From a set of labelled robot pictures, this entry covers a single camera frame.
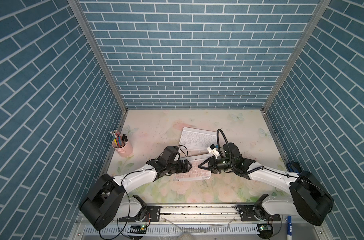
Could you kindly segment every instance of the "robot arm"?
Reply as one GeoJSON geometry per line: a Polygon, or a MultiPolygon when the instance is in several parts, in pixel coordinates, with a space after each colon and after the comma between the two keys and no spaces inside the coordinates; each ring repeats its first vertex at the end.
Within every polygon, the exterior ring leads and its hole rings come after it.
{"type": "Polygon", "coordinates": [[[168,146],[158,157],[147,161],[143,167],[129,174],[116,177],[102,175],[89,189],[78,208],[96,230],[106,227],[116,217],[130,216],[141,220],[146,204],[137,196],[130,198],[130,203],[126,198],[122,198],[137,187],[165,175],[188,172],[192,165],[187,160],[179,159],[178,150],[177,146],[168,146]]]}
{"type": "MultiPolygon", "coordinates": [[[[219,151],[213,145],[210,150],[219,151]]],[[[210,170],[214,174],[231,170],[240,177],[267,183],[290,194],[287,197],[262,195],[254,205],[259,219],[263,220],[274,214],[299,215],[309,223],[320,226],[333,208],[333,198],[310,172],[284,172],[263,166],[242,157],[238,147],[232,142],[226,143],[223,150],[225,156],[215,155],[208,158],[199,168],[210,170]]]]}
{"type": "MultiPolygon", "coordinates": [[[[129,174],[114,178],[108,174],[102,175],[79,203],[79,209],[96,230],[104,228],[116,217],[130,216],[141,220],[146,213],[146,203],[137,196],[130,198],[129,203],[126,198],[122,199],[123,196],[165,175],[189,172],[192,165],[188,160],[179,158],[178,150],[177,146],[168,146],[158,157],[129,174]]],[[[319,226],[331,211],[333,198],[310,172],[298,174],[263,166],[242,157],[233,143],[224,145],[223,150],[225,156],[220,156],[219,149],[214,145],[208,147],[212,157],[199,167],[214,174],[231,170],[240,177],[267,183],[290,194],[287,197],[262,195],[253,208],[260,220],[274,214],[300,215],[309,223],[319,226]]]]}

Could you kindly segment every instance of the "keyboard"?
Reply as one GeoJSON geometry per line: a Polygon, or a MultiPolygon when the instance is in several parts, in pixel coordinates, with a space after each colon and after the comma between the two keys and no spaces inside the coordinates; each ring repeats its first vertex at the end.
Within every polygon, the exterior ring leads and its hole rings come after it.
{"type": "Polygon", "coordinates": [[[217,132],[184,127],[179,144],[187,149],[207,151],[211,144],[217,145],[217,132]]]}
{"type": "Polygon", "coordinates": [[[194,181],[194,180],[204,180],[209,179],[211,176],[211,171],[203,170],[198,168],[198,165],[201,164],[204,160],[212,157],[213,154],[207,153],[198,156],[192,157],[183,157],[181,159],[188,160],[193,166],[189,172],[174,174],[174,181],[194,181]]]}

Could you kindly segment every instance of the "pink cup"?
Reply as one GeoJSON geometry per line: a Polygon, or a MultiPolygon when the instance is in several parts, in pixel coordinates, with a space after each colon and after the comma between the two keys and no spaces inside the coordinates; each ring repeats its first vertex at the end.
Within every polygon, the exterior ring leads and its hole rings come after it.
{"type": "Polygon", "coordinates": [[[133,146],[129,141],[127,141],[125,146],[123,147],[117,147],[114,141],[111,143],[111,145],[121,157],[128,157],[131,156],[133,153],[133,146]]]}

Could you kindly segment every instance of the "table surface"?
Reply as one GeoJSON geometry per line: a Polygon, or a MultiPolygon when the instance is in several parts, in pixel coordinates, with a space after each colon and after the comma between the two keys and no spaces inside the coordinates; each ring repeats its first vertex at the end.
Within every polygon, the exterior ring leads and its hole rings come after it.
{"type": "MultiPolygon", "coordinates": [[[[279,170],[286,170],[268,127],[259,110],[129,110],[121,134],[133,145],[133,154],[111,159],[108,174],[122,175],[142,167],[166,146],[179,144],[184,127],[209,131],[222,129],[243,157],[279,170]]],[[[189,156],[203,153],[189,151],[189,156]]],[[[247,180],[234,173],[212,174],[210,179],[177,182],[164,176],[142,185],[130,195],[146,203],[255,202],[262,194],[285,195],[265,183],[247,180]]]]}

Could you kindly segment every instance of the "blue brick wallpaper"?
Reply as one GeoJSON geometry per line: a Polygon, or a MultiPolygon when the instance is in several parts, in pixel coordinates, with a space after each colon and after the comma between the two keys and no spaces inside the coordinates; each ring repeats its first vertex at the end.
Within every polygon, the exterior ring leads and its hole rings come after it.
{"type": "Polygon", "coordinates": [[[268,110],[290,161],[332,194],[334,238],[364,239],[364,0],[332,0],[268,110]]]}
{"type": "Polygon", "coordinates": [[[66,0],[0,0],[0,240],[69,236],[120,115],[66,0]]]}
{"type": "Polygon", "coordinates": [[[81,0],[128,108],[261,108],[318,0],[81,0]]]}

